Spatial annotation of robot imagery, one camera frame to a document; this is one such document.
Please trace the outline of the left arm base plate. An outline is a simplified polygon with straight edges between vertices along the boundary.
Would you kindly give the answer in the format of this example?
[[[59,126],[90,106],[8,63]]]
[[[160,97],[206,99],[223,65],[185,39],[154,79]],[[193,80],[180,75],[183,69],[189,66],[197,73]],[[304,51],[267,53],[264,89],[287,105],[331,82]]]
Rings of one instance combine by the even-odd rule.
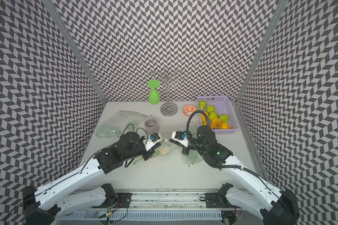
[[[132,193],[117,193],[117,194],[110,194],[105,195],[105,200],[101,208],[108,208],[114,206],[115,208],[129,208],[132,199]]]

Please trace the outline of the zip bag with orange fruit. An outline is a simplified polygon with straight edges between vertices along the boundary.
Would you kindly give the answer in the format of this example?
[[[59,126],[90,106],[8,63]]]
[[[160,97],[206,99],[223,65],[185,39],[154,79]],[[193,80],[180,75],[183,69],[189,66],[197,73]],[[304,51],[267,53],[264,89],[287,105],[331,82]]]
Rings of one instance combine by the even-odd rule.
[[[192,134],[194,138],[197,138],[197,130],[198,130],[197,124],[190,123],[189,132]],[[182,153],[182,158],[184,163],[189,167],[203,161],[203,157],[199,155],[199,153],[196,150],[189,150],[189,155],[185,155]]]

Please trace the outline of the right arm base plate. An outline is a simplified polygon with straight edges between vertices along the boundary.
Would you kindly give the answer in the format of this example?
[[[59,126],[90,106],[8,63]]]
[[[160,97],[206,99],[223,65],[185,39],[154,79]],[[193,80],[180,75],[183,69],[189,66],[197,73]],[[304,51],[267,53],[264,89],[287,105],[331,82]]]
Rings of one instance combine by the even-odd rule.
[[[231,205],[226,197],[218,193],[205,193],[206,207],[209,209],[235,209],[236,206]]]

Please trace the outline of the zip bag with beige fruit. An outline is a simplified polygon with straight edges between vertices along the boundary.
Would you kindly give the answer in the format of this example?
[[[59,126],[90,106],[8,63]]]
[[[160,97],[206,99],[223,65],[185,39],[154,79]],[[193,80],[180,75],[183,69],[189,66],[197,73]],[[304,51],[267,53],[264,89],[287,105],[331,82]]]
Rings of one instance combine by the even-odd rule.
[[[155,152],[150,159],[153,159],[155,157],[163,157],[174,151],[179,151],[179,146],[170,142],[168,138],[163,137],[161,141],[161,146],[155,149]]]

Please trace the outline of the zip bag with green pears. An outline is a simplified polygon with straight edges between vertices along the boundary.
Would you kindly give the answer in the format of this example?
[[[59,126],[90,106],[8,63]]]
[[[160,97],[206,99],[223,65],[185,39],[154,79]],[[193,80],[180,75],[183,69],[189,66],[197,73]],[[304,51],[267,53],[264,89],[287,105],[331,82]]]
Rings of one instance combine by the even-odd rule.
[[[126,132],[134,131],[147,118],[147,115],[139,112],[119,110],[104,124],[99,125],[94,133],[97,138],[120,137]]]

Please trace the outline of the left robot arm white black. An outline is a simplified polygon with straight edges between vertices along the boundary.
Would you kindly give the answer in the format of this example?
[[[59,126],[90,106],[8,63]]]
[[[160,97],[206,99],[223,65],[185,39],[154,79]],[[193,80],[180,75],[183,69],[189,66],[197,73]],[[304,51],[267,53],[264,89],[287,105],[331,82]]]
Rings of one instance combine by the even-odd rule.
[[[49,225],[62,215],[86,207],[110,207],[115,204],[117,194],[111,184],[102,184],[93,190],[73,194],[84,184],[120,168],[127,160],[142,156],[152,157],[161,146],[162,136],[153,133],[140,137],[134,131],[120,136],[119,140],[95,152],[87,162],[67,175],[40,187],[33,185],[22,189],[23,207],[28,225]]]

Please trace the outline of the green pear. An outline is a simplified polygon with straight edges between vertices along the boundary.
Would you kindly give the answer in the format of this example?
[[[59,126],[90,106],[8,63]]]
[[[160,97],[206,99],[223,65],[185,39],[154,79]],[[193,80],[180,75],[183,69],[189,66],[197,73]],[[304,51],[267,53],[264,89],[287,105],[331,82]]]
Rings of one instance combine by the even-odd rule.
[[[227,114],[221,114],[218,116],[218,118],[222,121],[222,122],[228,122],[229,121],[229,116]]]
[[[206,107],[206,112],[208,112],[208,113],[212,113],[212,112],[215,112],[215,111],[216,111],[216,109],[215,109],[214,106],[208,105],[208,106]]]
[[[210,112],[208,115],[208,118],[210,121],[212,121],[213,119],[217,118],[218,114],[216,112]]]
[[[199,110],[204,111],[206,106],[207,106],[207,103],[206,103],[205,100],[201,100],[201,101],[198,102]]]

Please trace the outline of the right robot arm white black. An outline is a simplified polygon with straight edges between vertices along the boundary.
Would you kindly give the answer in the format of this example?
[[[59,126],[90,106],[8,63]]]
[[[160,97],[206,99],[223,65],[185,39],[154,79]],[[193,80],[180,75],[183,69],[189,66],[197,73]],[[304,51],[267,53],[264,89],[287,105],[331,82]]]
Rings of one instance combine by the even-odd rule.
[[[220,144],[209,125],[202,125],[193,137],[189,124],[185,131],[176,131],[172,139],[183,146],[183,154],[197,151],[212,168],[222,170],[235,178],[249,193],[243,193],[232,184],[223,185],[220,194],[231,205],[257,216],[266,225],[295,225],[300,212],[298,199],[289,189],[281,190],[250,170]]]

